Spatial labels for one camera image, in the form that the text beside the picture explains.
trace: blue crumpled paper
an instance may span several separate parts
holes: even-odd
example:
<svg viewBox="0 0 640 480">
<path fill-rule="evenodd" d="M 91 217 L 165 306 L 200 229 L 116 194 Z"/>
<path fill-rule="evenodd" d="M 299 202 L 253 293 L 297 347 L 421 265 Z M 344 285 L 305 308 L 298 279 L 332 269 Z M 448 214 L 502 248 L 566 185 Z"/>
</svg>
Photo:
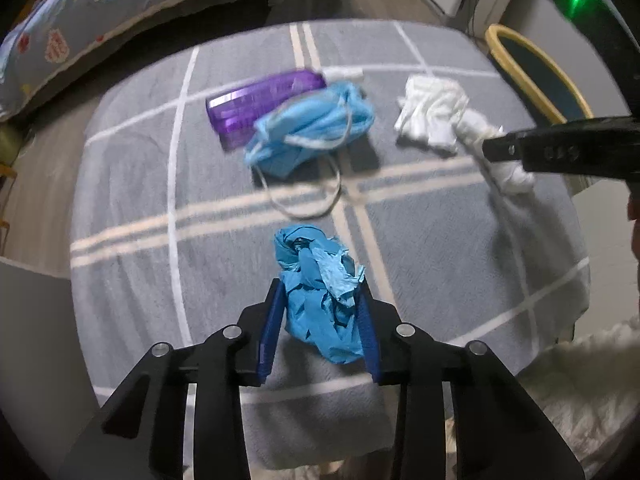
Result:
<svg viewBox="0 0 640 480">
<path fill-rule="evenodd" d="M 364 279 L 348 249 L 313 225 L 280 229 L 274 239 L 289 300 L 286 330 L 335 364 L 362 357 L 354 292 Z"/>
</svg>

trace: white ear loop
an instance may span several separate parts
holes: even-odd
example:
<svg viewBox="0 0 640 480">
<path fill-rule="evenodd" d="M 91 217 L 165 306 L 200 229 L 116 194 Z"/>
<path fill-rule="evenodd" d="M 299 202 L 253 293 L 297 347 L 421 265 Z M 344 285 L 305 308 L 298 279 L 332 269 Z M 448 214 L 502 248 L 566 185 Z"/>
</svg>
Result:
<svg viewBox="0 0 640 480">
<path fill-rule="evenodd" d="M 286 110 L 286 108 L 290 107 L 292 104 L 299 101 L 301 98 L 306 98 L 309 96 L 309 94 L 315 94 L 315 93 L 318 93 L 318 91 L 308 92 L 307 94 L 301 94 L 298 97 L 290 99 L 289 101 L 285 102 L 280 108 L 278 108 L 278 110 L 276 110 L 276 113 L 274 113 L 273 117 L 282 113 L 284 110 Z M 335 140 L 307 139 L 306 137 L 302 137 L 302 136 L 287 135 L 283 137 L 282 139 L 283 142 L 285 142 L 286 144 L 289 144 L 290 146 L 298 146 L 300 148 L 308 148 L 310 150 L 316 150 L 316 151 L 329 152 L 332 150 L 336 150 L 337 148 L 340 148 L 342 145 L 344 145 L 347 142 L 347 140 L 349 139 L 349 136 L 351 135 L 351 127 L 353 126 L 353 114 L 351 113 L 351 109 L 347 106 L 347 103 L 345 102 L 344 99 L 340 99 L 338 101 L 338 104 L 344 107 L 344 111 L 347 115 L 347 125 L 344 129 L 344 133 L 338 139 L 335 139 Z M 262 183 L 262 187 L 267 193 L 267 196 L 269 197 L 269 200 L 273 204 L 274 208 L 276 208 L 278 211 L 283 213 L 283 215 L 294 220 L 311 220 L 314 218 L 319 218 L 321 216 L 324 216 L 329 211 L 331 211 L 331 209 L 334 208 L 335 203 L 338 202 L 338 197 L 340 196 L 340 191 L 342 189 L 342 175 L 340 174 L 340 167 L 338 166 L 338 164 L 336 163 L 336 161 L 331 155 L 326 154 L 324 155 L 324 158 L 327 160 L 332 170 L 334 170 L 335 189 L 332 195 L 328 197 L 328 202 L 326 205 L 323 205 L 321 208 L 319 208 L 316 211 L 311 211 L 307 213 L 295 212 L 292 209 L 285 206 L 283 203 L 279 202 L 276 198 L 274 198 L 273 195 L 271 194 L 271 190 L 269 189 L 267 180 L 265 179 L 264 174 L 262 173 L 262 170 L 260 169 L 260 167 L 258 165 L 255 165 L 253 166 L 253 168 L 255 172 L 258 174 L 258 177 L 260 178 L 260 182 Z"/>
</svg>

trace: wooden floor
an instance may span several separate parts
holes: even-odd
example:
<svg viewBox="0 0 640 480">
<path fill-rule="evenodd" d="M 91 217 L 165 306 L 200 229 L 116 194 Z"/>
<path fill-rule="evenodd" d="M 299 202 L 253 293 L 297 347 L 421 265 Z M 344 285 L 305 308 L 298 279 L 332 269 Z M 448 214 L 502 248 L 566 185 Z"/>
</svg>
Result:
<svg viewBox="0 0 640 480">
<path fill-rule="evenodd" d="M 437 23 L 422 0 L 352 0 L 351 7 L 368 18 Z M 127 60 L 127 67 L 113 71 L 137 67 Z M 0 218 L 11 224 L 4 256 L 58 276 L 69 275 L 69 227 L 84 129 L 108 88 L 103 84 L 87 91 L 92 83 L 81 79 L 36 113 L 33 141 L 14 164 L 18 178 L 13 189 L 8 197 L 8 186 L 0 190 Z"/>
</svg>

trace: white cloth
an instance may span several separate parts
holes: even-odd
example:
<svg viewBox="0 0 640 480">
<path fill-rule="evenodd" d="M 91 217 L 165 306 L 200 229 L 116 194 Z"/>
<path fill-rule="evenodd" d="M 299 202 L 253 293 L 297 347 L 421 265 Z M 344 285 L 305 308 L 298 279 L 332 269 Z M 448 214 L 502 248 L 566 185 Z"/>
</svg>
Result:
<svg viewBox="0 0 640 480">
<path fill-rule="evenodd" d="M 498 188 L 505 194 L 526 193 L 533 189 L 535 177 L 519 162 L 492 164 L 482 154 L 482 141 L 501 137 L 504 132 L 488 123 L 481 113 L 468 108 L 469 98 L 456 81 L 421 74 L 409 76 L 402 107 L 394 126 L 401 136 L 424 142 L 447 152 L 457 152 L 460 140 L 482 160 Z"/>
</svg>

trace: plaid pattern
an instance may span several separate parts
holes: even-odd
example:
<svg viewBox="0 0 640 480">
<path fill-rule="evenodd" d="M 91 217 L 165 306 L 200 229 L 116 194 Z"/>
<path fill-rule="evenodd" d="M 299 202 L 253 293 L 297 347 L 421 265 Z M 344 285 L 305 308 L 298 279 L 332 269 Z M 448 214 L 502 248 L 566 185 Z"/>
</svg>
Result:
<svg viewBox="0 0 640 480">
<path fill-rule="evenodd" d="M 72 281 L 102 400 L 153 343 L 200 343 L 264 299 L 278 274 L 274 232 L 290 222 L 271 207 L 241 152 L 222 152 L 204 98 L 301 66 L 365 74 L 376 123 L 337 153 L 343 194 L 315 224 L 366 266 L 377 297 L 439 340 L 482 338 L 514 372 L 586 309 L 588 260 L 561 178 L 541 175 L 531 195 L 507 199 L 471 156 L 442 160 L 393 131 L 396 98 L 420 72 L 455 78 L 472 107 L 506 130 L 532 126 L 471 42 L 413 23 L 266 28 L 132 76 L 105 95 L 86 131 Z M 304 210 L 330 195 L 332 180 L 326 164 L 313 161 L 271 189 Z M 363 363 L 332 365 L 284 331 L 266 386 L 246 388 L 241 399 L 250 460 L 266 468 L 392 444 L 390 404 Z"/>
</svg>

